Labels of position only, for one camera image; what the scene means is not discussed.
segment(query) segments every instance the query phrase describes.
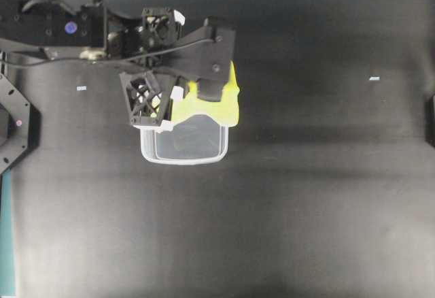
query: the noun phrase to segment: dark surface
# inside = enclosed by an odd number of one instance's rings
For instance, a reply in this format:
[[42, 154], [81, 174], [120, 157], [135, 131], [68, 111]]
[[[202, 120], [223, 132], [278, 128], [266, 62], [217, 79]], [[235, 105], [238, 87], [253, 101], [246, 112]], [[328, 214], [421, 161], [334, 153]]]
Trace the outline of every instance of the dark surface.
[[115, 72], [27, 71], [19, 297], [435, 295], [435, 0], [107, 2], [233, 20], [240, 124], [218, 164], [153, 165]]

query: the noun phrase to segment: transparent plastic box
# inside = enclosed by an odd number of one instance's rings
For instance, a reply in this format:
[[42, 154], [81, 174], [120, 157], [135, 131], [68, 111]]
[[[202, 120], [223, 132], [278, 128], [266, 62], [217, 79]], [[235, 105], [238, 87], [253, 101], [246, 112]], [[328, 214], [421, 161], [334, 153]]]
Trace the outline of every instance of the transparent plastic box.
[[228, 150], [228, 127], [206, 115], [196, 115], [157, 133], [141, 129], [142, 155], [153, 163], [197, 165], [222, 160]]

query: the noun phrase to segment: black cable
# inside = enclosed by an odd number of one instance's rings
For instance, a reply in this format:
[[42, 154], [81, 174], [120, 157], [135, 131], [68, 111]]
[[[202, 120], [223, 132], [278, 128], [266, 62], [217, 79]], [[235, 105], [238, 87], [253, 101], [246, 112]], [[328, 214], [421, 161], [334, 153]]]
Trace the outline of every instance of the black cable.
[[179, 50], [184, 50], [186, 48], [189, 48], [190, 46], [194, 46], [201, 43], [211, 43], [214, 42], [211, 38], [203, 38], [199, 39], [195, 42], [186, 43], [180, 46], [174, 46], [173, 48], [167, 48], [165, 50], [155, 51], [155, 52], [148, 52], [143, 54], [138, 54], [135, 56], [130, 56], [128, 58], [122, 58], [122, 59], [102, 59], [102, 60], [88, 60], [88, 59], [81, 59], [81, 58], [60, 58], [55, 60], [46, 60], [42, 62], [36, 62], [36, 63], [28, 63], [28, 64], [22, 64], [22, 63], [13, 63], [9, 61], [5, 61], [3, 59], [0, 59], [0, 63], [3, 63], [4, 65], [7, 65], [9, 67], [13, 67], [16, 69], [28, 69], [32, 67], [38, 67], [40, 65], [48, 65], [50, 63], [56, 63], [61, 61], [83, 61], [83, 62], [91, 62], [91, 63], [119, 63], [119, 62], [125, 62], [125, 61], [131, 61], [131, 60], [137, 60], [142, 58], [147, 58], [149, 56], [156, 56], [156, 55], [162, 55], [162, 54], [168, 54]]

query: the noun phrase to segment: bolt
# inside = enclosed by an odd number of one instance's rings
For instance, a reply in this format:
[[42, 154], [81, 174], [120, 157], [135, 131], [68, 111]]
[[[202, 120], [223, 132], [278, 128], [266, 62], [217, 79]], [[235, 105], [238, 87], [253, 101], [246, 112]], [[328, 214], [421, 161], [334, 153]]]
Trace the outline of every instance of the bolt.
[[219, 72], [220, 71], [220, 65], [218, 64], [214, 64], [211, 66], [211, 70], [213, 70], [213, 72]]

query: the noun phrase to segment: small white marker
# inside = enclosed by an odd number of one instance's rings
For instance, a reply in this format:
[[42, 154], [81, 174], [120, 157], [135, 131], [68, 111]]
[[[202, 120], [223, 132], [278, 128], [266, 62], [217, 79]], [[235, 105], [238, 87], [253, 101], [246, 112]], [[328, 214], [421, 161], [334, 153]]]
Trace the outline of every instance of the small white marker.
[[180, 86], [174, 86], [172, 88], [171, 98], [174, 101], [181, 101], [183, 99], [184, 88]]

